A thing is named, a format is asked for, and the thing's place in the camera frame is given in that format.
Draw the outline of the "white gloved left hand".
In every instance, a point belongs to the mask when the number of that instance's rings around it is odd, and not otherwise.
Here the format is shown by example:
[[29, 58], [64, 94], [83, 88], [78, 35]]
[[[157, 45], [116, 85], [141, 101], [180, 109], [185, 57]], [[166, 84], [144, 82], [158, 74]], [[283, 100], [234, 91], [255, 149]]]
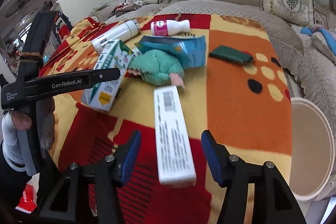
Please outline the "white gloved left hand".
[[[55, 101], [47, 98], [37, 102], [37, 128], [40, 146], [50, 150], [55, 141]], [[28, 130], [31, 118], [19, 111], [10, 110], [2, 119], [2, 152], [7, 164], [15, 171], [24, 172], [26, 165], [19, 145], [18, 133]]]

